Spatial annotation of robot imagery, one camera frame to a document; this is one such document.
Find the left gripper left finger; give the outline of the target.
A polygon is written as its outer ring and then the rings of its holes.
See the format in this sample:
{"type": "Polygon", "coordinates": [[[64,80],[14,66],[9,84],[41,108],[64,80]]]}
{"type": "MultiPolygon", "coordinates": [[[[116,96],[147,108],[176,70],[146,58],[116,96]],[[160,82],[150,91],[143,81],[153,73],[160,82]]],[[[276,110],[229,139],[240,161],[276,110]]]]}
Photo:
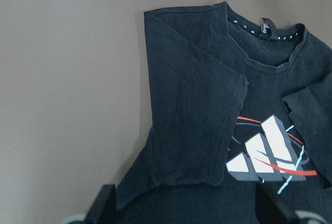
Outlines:
{"type": "Polygon", "coordinates": [[[115,185],[103,185],[89,208],[84,223],[108,224],[116,219],[115,185]]]}

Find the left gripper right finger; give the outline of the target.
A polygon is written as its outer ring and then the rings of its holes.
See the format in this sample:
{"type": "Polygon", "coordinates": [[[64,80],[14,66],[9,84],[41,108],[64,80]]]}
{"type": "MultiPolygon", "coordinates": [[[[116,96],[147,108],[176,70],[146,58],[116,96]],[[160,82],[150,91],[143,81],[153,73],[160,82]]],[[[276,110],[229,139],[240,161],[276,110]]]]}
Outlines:
{"type": "Polygon", "coordinates": [[[255,214],[259,223],[300,223],[290,205],[269,184],[257,184],[255,214]]]}

